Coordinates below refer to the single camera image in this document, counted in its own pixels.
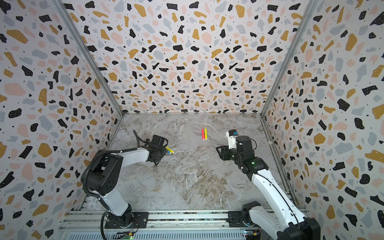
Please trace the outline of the pink highlighter pen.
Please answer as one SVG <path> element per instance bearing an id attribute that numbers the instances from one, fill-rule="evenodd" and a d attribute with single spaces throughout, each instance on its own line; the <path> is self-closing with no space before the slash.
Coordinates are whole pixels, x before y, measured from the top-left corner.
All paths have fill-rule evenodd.
<path id="1" fill-rule="evenodd" d="M 205 137 L 205 130 L 202 129 L 202 140 L 205 141 L 206 137 Z"/>

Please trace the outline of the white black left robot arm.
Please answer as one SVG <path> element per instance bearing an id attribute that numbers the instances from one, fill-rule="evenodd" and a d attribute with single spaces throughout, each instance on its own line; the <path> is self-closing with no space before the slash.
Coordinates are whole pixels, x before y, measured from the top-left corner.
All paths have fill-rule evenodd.
<path id="1" fill-rule="evenodd" d="M 82 174 L 81 183 L 87 196 L 94 197 L 107 211 L 108 219 L 119 227 L 134 222 L 132 207 L 124 200 L 117 183 L 121 169 L 137 163 L 151 162 L 158 165 L 168 153 L 168 139 L 153 135 L 142 140 L 136 132 L 137 146 L 124 150 L 99 150 Z"/>

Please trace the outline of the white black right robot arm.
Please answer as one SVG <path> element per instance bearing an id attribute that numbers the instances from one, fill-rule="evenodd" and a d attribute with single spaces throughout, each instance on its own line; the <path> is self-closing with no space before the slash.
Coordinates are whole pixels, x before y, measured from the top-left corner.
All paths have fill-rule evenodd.
<path id="1" fill-rule="evenodd" d="M 273 240 L 319 240 L 321 227 L 316 219 L 308 218 L 289 199 L 278 185 L 268 165 L 256 157 L 257 143 L 238 131 L 226 133 L 228 145 L 216 151 L 223 161 L 233 161 L 248 179 L 260 190 L 274 211 L 271 215 L 257 201 L 243 205 L 245 225 L 261 227 Z"/>

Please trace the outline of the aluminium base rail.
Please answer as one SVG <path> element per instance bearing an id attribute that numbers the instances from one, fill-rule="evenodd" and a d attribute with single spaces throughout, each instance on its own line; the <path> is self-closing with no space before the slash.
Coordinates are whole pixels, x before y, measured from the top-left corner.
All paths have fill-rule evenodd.
<path id="1" fill-rule="evenodd" d="M 240 210 L 134 211 L 133 226 L 118 228 L 101 211 L 71 211 L 59 240 L 270 240 L 267 231 L 244 224 Z"/>

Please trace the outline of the metal corner post right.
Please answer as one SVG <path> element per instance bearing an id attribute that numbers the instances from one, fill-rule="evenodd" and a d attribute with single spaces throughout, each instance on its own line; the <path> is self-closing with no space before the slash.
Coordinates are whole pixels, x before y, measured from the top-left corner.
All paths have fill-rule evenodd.
<path id="1" fill-rule="evenodd" d="M 262 109 L 262 112 L 260 114 L 261 118 L 265 117 L 268 113 L 268 109 L 273 102 L 274 95 L 278 91 L 278 87 L 280 86 L 284 75 L 287 73 L 290 62 L 294 57 L 294 54 L 295 54 L 295 52 L 299 46 L 299 43 L 303 37 L 303 34 L 307 28 L 307 24 L 309 23 L 310 18 L 313 15 L 315 8 L 317 7 L 318 3 L 319 3 L 318 0 L 310 0 L 308 3 L 308 6 L 306 7 L 306 9 L 304 11 L 303 19 L 301 20 L 301 22 L 298 26 L 298 30 L 297 30 L 294 38 L 293 38 L 293 41 L 290 45 L 290 48 L 288 49 L 288 52 L 287 52 L 287 54 L 284 58 L 284 61 L 282 63 L 282 67 L 279 70 L 279 73 L 277 75 L 277 79 L 275 80 L 273 86 L 271 87 L 270 94 L 269 94 L 269 96 L 266 100 L 266 103 Z"/>

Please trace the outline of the metal corner post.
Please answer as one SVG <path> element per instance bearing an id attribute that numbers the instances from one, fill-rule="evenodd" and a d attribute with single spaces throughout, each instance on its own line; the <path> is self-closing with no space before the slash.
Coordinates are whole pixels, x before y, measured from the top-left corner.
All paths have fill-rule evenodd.
<path id="1" fill-rule="evenodd" d="M 63 3 L 63 1 L 52 1 L 52 3 L 58 15 L 61 17 L 68 31 L 72 35 L 74 42 L 77 44 L 80 52 L 84 56 L 90 69 L 96 75 L 97 80 L 99 81 L 100 85 L 103 87 L 103 90 L 106 96 L 108 97 L 108 99 L 110 100 L 111 105 L 115 108 L 115 111 L 118 113 L 120 118 L 122 118 L 124 116 L 124 113 L 120 109 L 118 102 L 116 101 L 112 91 L 110 90 L 108 83 L 105 81 L 105 78 L 101 73 L 98 65 L 94 61 L 93 56 L 90 54 L 87 44 L 82 39 L 81 34 L 78 31 L 78 28 L 76 27 L 75 21 L 72 19 L 71 15 L 66 10 L 65 4 Z"/>
<path id="2" fill-rule="evenodd" d="M 284 61 L 282 63 L 282 67 L 279 70 L 279 73 L 277 75 L 277 79 L 275 80 L 273 86 L 271 87 L 270 94 L 269 94 L 269 96 L 266 100 L 266 103 L 262 109 L 262 112 L 260 114 L 261 118 L 265 117 L 268 113 L 268 109 L 273 102 L 274 95 L 278 91 L 278 87 L 280 86 L 284 75 L 287 73 L 290 62 L 294 57 L 294 54 L 295 54 L 295 52 L 299 46 L 299 43 L 303 37 L 303 34 L 307 28 L 307 24 L 309 23 L 310 18 L 313 15 L 315 8 L 317 7 L 318 3 L 319 3 L 318 0 L 310 0 L 308 3 L 308 6 L 306 7 L 306 9 L 304 11 L 303 19 L 301 20 L 301 22 L 298 26 L 298 30 L 297 30 L 294 38 L 293 38 L 293 41 L 290 45 L 290 48 L 288 49 L 288 52 L 287 52 L 287 54 L 284 58 Z"/>

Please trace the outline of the metal corner post left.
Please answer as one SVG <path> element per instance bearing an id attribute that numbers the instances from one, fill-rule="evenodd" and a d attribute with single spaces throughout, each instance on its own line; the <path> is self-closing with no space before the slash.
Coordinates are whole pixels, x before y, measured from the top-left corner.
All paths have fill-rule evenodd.
<path id="1" fill-rule="evenodd" d="M 68 31 L 72 35 L 74 42 L 77 44 L 80 52 L 84 56 L 90 69 L 96 75 L 97 80 L 99 81 L 100 85 L 103 87 L 103 90 L 106 96 L 108 97 L 108 99 L 110 100 L 111 105 L 115 108 L 115 111 L 118 113 L 120 118 L 122 118 L 124 116 L 124 113 L 120 109 L 118 102 L 116 101 L 112 91 L 110 90 L 108 83 L 105 81 L 105 78 L 101 73 L 98 65 L 94 61 L 93 56 L 90 54 L 87 44 L 82 39 L 81 34 L 78 31 L 78 28 L 76 27 L 75 21 L 72 19 L 71 15 L 66 10 L 65 4 L 63 3 L 63 1 L 52 1 L 52 3 L 58 15 L 61 17 Z"/>

